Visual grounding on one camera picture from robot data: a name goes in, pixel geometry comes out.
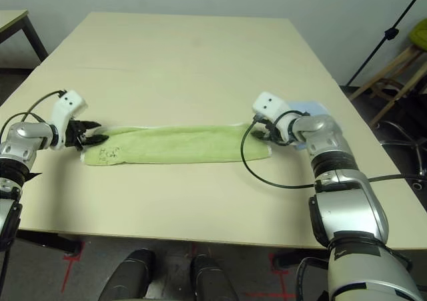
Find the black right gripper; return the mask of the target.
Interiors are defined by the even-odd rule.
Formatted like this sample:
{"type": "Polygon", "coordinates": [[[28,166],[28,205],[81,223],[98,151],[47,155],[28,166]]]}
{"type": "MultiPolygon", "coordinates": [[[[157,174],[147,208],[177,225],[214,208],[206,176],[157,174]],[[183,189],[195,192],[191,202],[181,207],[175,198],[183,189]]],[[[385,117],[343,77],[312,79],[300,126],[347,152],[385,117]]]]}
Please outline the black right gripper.
{"type": "Polygon", "coordinates": [[[251,135],[257,139],[260,140],[269,140],[276,145],[284,145],[284,141],[281,137],[280,131],[277,129],[277,127],[273,123],[267,123],[266,129],[268,130],[268,133],[260,130],[254,130],[251,131],[251,135]]]}

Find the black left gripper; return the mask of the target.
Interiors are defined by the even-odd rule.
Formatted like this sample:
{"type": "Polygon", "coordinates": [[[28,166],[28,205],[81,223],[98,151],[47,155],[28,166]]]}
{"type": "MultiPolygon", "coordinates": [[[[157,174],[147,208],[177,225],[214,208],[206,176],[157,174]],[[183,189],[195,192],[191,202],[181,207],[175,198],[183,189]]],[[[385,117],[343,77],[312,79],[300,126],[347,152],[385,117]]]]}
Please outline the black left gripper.
{"type": "Polygon", "coordinates": [[[65,131],[65,147],[83,148],[86,145],[99,145],[108,140],[108,135],[85,136],[87,130],[97,127],[101,127],[101,124],[95,121],[70,120],[65,131]]]}

